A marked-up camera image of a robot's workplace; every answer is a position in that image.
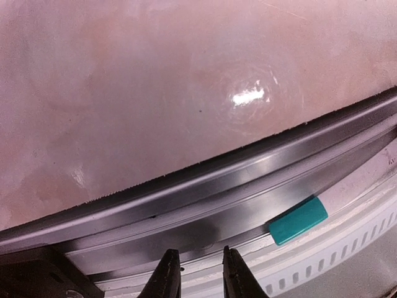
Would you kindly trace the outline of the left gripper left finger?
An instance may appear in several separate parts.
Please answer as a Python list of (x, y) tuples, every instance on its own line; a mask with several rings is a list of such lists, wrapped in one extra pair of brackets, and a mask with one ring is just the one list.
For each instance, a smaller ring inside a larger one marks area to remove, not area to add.
[(181, 264), (179, 252), (168, 249), (138, 298), (180, 298)]

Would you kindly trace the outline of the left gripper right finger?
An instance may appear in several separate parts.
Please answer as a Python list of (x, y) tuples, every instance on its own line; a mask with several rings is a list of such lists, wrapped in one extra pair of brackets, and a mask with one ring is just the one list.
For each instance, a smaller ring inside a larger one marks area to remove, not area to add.
[(225, 298), (269, 298), (237, 249), (225, 246), (222, 264)]

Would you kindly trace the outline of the teal pen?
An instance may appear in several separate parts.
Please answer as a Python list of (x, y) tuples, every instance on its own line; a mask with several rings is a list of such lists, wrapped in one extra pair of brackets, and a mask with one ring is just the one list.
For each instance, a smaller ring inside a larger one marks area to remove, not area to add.
[(318, 197), (299, 203), (280, 217), (270, 221), (268, 228), (276, 245), (296, 238), (328, 218), (328, 213)]

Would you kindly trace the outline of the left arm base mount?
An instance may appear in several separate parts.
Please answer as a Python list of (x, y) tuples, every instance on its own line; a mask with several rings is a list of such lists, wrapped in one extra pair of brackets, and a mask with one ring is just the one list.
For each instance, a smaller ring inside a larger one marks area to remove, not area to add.
[(52, 248), (1, 255), (1, 297), (104, 297), (67, 257)]

